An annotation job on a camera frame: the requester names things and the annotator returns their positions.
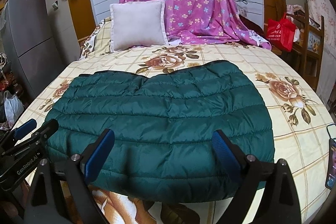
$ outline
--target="green puffer jacket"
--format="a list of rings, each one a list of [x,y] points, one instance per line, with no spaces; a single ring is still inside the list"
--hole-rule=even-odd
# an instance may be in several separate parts
[[[95,186],[165,203],[233,196],[212,150],[221,129],[246,154],[273,162],[272,121],[261,95],[236,65],[221,60],[147,78],[102,71],[75,78],[46,121],[52,161],[81,153],[105,129],[115,132]]]

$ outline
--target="gray refrigerator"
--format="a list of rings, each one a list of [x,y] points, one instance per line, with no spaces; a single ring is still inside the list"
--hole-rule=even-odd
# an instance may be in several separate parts
[[[14,76],[35,99],[65,68],[45,0],[8,0],[1,37]]]

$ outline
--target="cable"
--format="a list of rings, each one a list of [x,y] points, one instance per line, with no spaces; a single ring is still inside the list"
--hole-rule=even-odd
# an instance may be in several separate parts
[[[260,4],[260,5],[263,5],[263,6],[276,8],[275,6],[272,6],[272,5],[268,5],[268,4],[264,5],[264,4],[260,3],[260,2],[251,1],[251,0],[235,0],[235,1],[236,1],[236,2],[242,2],[242,3],[244,3],[245,5],[247,5],[248,3],[257,3],[257,4]]]

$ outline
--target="screw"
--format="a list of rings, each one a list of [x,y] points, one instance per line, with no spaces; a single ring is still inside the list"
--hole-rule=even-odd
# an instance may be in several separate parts
[[[47,159],[42,159],[40,160],[40,165],[46,165],[48,163],[48,160]]]
[[[80,154],[73,154],[73,155],[71,156],[71,160],[76,161],[76,160],[79,160],[80,157],[81,157]]]
[[[255,161],[255,156],[252,155],[252,154],[247,155],[246,158],[247,158],[247,160],[248,160],[249,162],[253,162],[253,161]]]
[[[279,160],[279,163],[280,163],[282,166],[287,165],[287,162],[286,162],[284,159],[280,159],[280,160]]]

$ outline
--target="red bag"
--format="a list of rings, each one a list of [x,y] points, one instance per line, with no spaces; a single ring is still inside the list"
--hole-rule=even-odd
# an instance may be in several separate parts
[[[286,13],[279,22],[269,19],[266,39],[281,51],[290,52],[293,47],[295,28],[296,25],[286,19]]]

